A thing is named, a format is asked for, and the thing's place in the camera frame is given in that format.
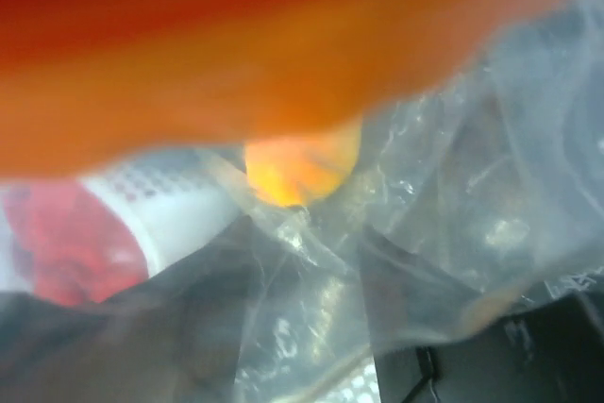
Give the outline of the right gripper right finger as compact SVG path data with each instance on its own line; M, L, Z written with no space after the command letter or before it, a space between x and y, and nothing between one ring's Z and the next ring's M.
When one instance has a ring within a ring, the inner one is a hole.
M603 281L538 309L514 305L452 343L405 340L422 307L448 322L475 291L394 245L374 228L358 249L369 336L383 402L600 402Z

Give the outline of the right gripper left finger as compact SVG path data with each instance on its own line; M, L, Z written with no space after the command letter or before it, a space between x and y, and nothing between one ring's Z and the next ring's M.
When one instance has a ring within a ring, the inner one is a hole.
M5 402L230 402L256 271L252 225L102 303L1 295Z

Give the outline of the clear zip top bag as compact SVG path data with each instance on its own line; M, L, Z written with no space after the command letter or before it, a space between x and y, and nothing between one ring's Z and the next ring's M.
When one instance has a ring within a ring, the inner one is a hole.
M208 160L258 268L235 400L364 400L371 353L467 338L602 275L603 0L516 25L441 90L369 115L324 201L269 206L241 150Z

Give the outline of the orange fake mango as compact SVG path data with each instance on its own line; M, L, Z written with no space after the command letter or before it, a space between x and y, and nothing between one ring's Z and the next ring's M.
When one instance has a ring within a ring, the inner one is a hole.
M362 121L328 131L244 145L246 179L257 198L278 207L307 206L350 177L361 147Z

